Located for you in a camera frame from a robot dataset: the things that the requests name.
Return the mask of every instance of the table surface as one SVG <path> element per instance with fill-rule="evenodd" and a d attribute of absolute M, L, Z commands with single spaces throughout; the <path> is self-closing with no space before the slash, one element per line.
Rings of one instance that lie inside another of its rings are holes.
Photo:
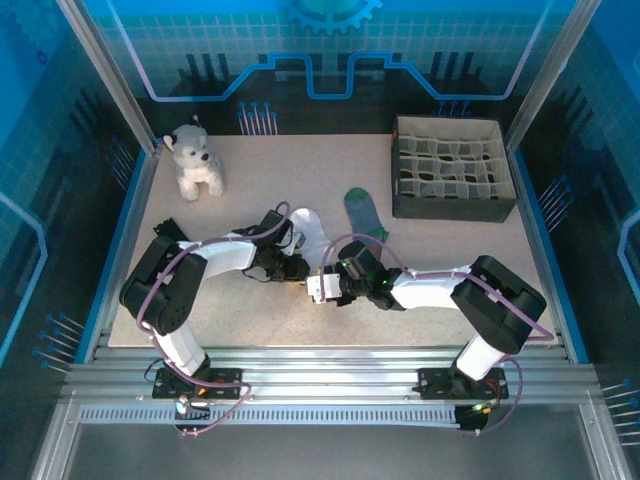
<path fill-rule="evenodd" d="M 171 153 L 165 149 L 130 270 L 155 237 L 153 227 L 169 217 L 190 239 L 204 240 L 254 225 L 287 200 L 294 209 L 317 211 L 327 236 L 335 238 L 351 231 L 343 197 L 358 186 L 371 194 L 390 232 L 388 245 L 410 268 L 447 269 L 492 255 L 542 291 L 517 206 L 502 224 L 393 218 L 390 142 L 390 135 L 215 137 L 227 192 L 212 197 L 201 187 L 192 203 L 180 197 Z M 393 266 L 386 256 L 383 261 Z M 315 305 L 299 284 L 259 284 L 240 272 L 203 282 L 189 321 L 200 344 L 211 347 L 463 345 L 475 333 L 454 309 L 385 312 L 364 299 L 341 308 Z M 548 309 L 539 323 L 552 329 Z M 122 306 L 109 345 L 149 345 Z"/>

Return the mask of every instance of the purple cable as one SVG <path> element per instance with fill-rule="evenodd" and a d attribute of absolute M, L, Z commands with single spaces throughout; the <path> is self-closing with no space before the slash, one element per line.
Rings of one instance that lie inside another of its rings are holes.
<path fill-rule="evenodd" d="M 498 423 L 491 425 L 489 428 L 485 428 L 484 430 L 474 430 L 474 431 L 464 430 L 462 433 L 464 433 L 465 435 L 473 435 L 473 436 L 479 437 L 480 435 L 486 435 L 487 433 L 493 432 L 494 430 L 500 428 L 502 425 L 507 423 L 507 420 L 509 420 L 511 415 L 513 415 L 513 412 L 516 411 L 516 408 L 518 407 L 520 400 L 522 400 L 522 388 L 524 387 L 522 367 L 520 367 L 520 364 L 511 357 L 503 358 L 503 361 L 504 360 L 513 363 L 516 367 L 516 371 L 518 372 L 518 393 L 516 393 L 516 396 L 513 399 L 513 404 L 511 405 L 511 408 L 507 413 L 505 413 L 504 417 L 502 417 L 500 421 L 498 421 Z"/>
<path fill-rule="evenodd" d="M 409 269 L 404 266 L 404 264 L 402 263 L 402 260 L 400 260 L 400 257 L 398 257 L 398 255 L 393 251 L 391 247 L 381 242 L 377 238 L 364 233 L 345 233 L 344 235 L 340 235 L 338 238 L 333 240 L 327 247 L 327 250 L 324 252 L 324 255 L 322 256 L 322 264 L 321 264 L 321 270 L 320 270 L 320 300 L 321 301 L 324 301 L 326 298 L 325 289 L 324 289 L 324 267 L 327 264 L 327 260 L 329 259 L 329 256 L 333 252 L 333 249 L 336 247 L 336 244 L 344 240 L 345 238 L 365 238 L 367 240 L 372 240 L 376 242 L 378 245 L 380 245 L 380 247 L 386 250 L 389 253 L 389 255 L 391 255 L 391 257 L 394 259 L 394 261 L 400 267 L 403 273 L 410 275 L 416 280 L 444 279 L 444 278 L 450 278 L 450 277 L 465 278 L 465 279 L 471 280 L 473 283 L 478 285 L 487 293 L 490 293 L 491 295 L 493 295 L 494 298 L 496 298 L 500 303 L 502 303 L 505 307 L 507 307 L 520 320 L 522 320 L 524 323 L 529 325 L 535 331 L 542 334 L 541 337 L 530 337 L 529 338 L 530 341 L 553 340 L 553 334 L 551 332 L 547 331 L 545 328 L 541 327 L 536 322 L 534 322 L 531 318 L 525 315 L 525 313 L 522 310 L 520 310 L 513 303 L 507 300 L 500 292 L 492 288 L 489 284 L 487 284 L 485 281 L 481 280 L 480 278 L 474 275 L 471 275 L 470 273 L 464 273 L 464 272 L 425 272 L 425 273 L 419 273 L 419 274 L 411 273 Z"/>
<path fill-rule="evenodd" d="M 210 430 L 213 430 L 215 427 L 217 427 L 218 425 L 220 425 L 222 422 L 224 422 L 226 419 L 228 419 L 233 412 L 235 412 L 240 405 L 242 405 L 246 399 L 249 397 L 249 395 L 251 394 L 251 385 L 248 383 L 214 383 L 214 382 L 205 382 L 203 380 L 199 380 L 197 378 L 191 377 L 189 375 L 187 375 L 186 373 L 184 373 L 182 370 L 180 370 L 169 358 L 169 356 L 167 355 L 167 353 L 164 351 L 164 349 L 162 348 L 162 345 L 160 345 L 160 343 L 158 342 L 158 340 L 155 338 L 155 333 L 153 332 L 153 330 L 151 328 L 145 327 L 142 323 L 143 323 L 143 319 L 144 319 L 144 314 L 147 311 L 147 308 L 149 308 L 149 304 L 151 303 L 151 299 L 153 298 L 153 296 L 156 294 L 156 292 L 158 291 L 158 289 L 160 288 L 160 285 L 162 285 L 162 283 L 164 282 L 165 278 L 167 278 L 167 276 L 173 271 L 173 269 L 175 268 L 175 266 L 180 262 L 180 260 L 182 260 L 185 256 L 187 256 L 189 253 L 192 253 L 196 250 L 198 250 L 199 248 L 202 247 L 206 247 L 207 245 L 212 245 L 214 243 L 222 243 L 222 242 L 250 242 L 252 240 L 259 240 L 261 238 L 267 237 L 269 235 L 271 235 L 272 233 L 276 232 L 280 227 L 282 227 L 282 225 L 284 225 L 284 223 L 287 221 L 287 219 L 289 218 L 289 214 L 291 213 L 291 205 L 289 205 L 288 202 L 280 202 L 278 204 L 278 206 L 276 207 L 276 211 L 280 210 L 280 207 L 286 207 L 285 213 L 282 216 L 282 219 L 271 229 L 259 233 L 257 235 L 250 235 L 248 237 L 219 237 L 219 238 L 211 238 L 209 240 L 205 240 L 204 242 L 202 242 L 201 244 L 194 244 L 191 245 L 190 247 L 182 250 L 180 253 L 178 253 L 170 262 L 169 264 L 164 268 L 164 270 L 160 273 L 160 275 L 158 275 L 158 278 L 156 279 L 156 282 L 153 284 L 153 286 L 151 287 L 151 290 L 149 290 L 149 293 L 147 294 L 147 296 L 145 297 L 144 301 L 142 302 L 142 305 L 140 306 L 140 310 L 138 311 L 138 315 L 136 316 L 136 325 L 138 326 L 138 328 L 140 330 L 142 330 L 145 333 L 148 333 L 151 335 L 151 343 L 153 344 L 153 346 L 156 348 L 156 350 L 158 350 L 158 352 L 160 353 L 160 355 L 162 356 L 162 358 L 164 359 L 165 363 L 174 371 L 176 372 L 179 376 L 181 376 L 182 378 L 184 378 L 187 382 L 193 383 L 195 385 L 199 385 L 201 387 L 205 387 L 205 388 L 242 388 L 242 387 L 246 387 L 247 391 L 246 393 L 240 398 L 240 400 L 238 400 L 238 402 L 231 407 L 231 409 L 226 412 L 222 417 L 220 417 L 218 420 L 216 420 L 215 422 L 213 422 L 211 425 L 207 425 L 206 427 L 203 427 L 197 431 L 193 431 L 193 432 L 189 432 L 189 431 L 185 431 L 183 433 L 187 434 L 187 435 L 198 435 L 200 433 L 205 433 L 208 432 Z"/>

